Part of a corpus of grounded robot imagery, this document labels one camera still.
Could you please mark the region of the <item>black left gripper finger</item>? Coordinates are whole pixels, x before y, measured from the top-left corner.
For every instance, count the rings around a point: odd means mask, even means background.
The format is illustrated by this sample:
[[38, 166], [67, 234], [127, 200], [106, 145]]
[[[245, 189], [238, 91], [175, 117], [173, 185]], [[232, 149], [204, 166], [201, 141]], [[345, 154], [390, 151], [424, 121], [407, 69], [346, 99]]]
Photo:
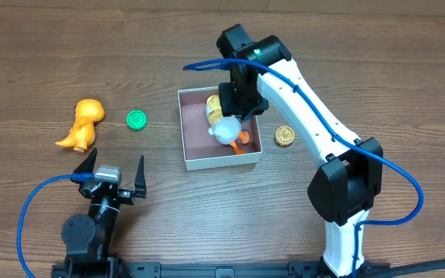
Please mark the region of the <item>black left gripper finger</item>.
[[140, 157], [138, 169], [134, 180], [134, 197], [146, 198], [147, 185], [144, 176], [144, 155]]
[[73, 171], [74, 174], [93, 173], [97, 159], [97, 149], [94, 147], [83, 162], [81, 162]]

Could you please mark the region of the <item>white duck toy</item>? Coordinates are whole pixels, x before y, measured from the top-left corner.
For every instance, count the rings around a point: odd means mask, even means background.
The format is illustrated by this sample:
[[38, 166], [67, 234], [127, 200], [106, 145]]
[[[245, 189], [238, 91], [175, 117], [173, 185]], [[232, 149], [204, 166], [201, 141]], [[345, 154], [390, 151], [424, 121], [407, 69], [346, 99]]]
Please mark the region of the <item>white duck toy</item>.
[[240, 120], [234, 116], [224, 116], [218, 95], [211, 95], [206, 100], [206, 118], [209, 123], [208, 133], [224, 145], [229, 145], [235, 154], [246, 152], [236, 143], [240, 139], [242, 144], [250, 142], [250, 134], [242, 129]]

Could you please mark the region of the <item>white cardboard box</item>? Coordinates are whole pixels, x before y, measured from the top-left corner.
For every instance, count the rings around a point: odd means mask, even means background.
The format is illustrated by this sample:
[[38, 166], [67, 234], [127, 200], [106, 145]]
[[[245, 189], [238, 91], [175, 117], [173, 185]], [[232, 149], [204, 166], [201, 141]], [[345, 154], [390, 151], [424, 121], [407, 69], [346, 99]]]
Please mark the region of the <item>white cardboard box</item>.
[[242, 122], [242, 128], [250, 134], [250, 142], [240, 145], [245, 151], [244, 154], [236, 154], [229, 145], [220, 144], [209, 134], [206, 100], [217, 93], [216, 86], [178, 91], [183, 154], [189, 171], [256, 164], [263, 153], [258, 120], [255, 116]]

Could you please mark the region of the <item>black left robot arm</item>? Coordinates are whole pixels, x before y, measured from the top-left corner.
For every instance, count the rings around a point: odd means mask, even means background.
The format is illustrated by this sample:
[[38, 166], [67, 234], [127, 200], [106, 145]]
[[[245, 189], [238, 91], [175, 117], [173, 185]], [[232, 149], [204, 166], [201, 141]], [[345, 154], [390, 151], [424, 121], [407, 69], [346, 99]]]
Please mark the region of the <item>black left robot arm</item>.
[[145, 198], [147, 185], [144, 176], [144, 157], [140, 157], [134, 189], [121, 187], [121, 170], [110, 165], [95, 168], [97, 149], [73, 171], [78, 176], [70, 180], [79, 185], [78, 192], [90, 200], [88, 213], [74, 215], [63, 224], [62, 239], [66, 257], [76, 260], [104, 260], [114, 237], [122, 205], [133, 205]]

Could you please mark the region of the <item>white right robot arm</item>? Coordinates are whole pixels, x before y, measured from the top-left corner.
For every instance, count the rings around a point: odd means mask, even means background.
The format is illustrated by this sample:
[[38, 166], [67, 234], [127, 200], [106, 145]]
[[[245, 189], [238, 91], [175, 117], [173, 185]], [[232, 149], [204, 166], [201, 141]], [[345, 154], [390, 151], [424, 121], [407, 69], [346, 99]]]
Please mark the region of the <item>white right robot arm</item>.
[[354, 224], [367, 218], [382, 181], [381, 163], [354, 149], [382, 156], [380, 144], [362, 141], [328, 110], [276, 36], [254, 42], [237, 24], [216, 46], [232, 60], [230, 81], [219, 86], [223, 114], [247, 119], [274, 105], [291, 125], [318, 167], [307, 194], [325, 221], [324, 264], [333, 276], [352, 276], [365, 261], [354, 247]]

